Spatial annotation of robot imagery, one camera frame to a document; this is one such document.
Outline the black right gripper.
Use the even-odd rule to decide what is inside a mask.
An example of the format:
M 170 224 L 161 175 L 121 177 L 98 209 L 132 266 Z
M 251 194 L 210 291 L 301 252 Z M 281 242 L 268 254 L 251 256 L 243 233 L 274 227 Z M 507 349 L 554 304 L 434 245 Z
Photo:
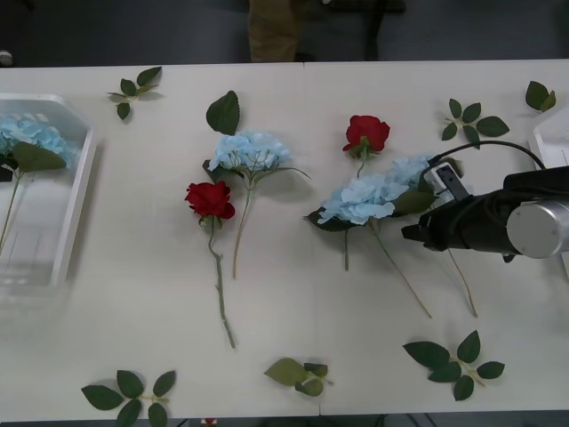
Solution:
M 419 222 L 401 229 L 404 238 L 434 251 L 449 248 L 475 250 L 476 240 L 469 228 L 476 197 L 449 201 L 422 215 Z

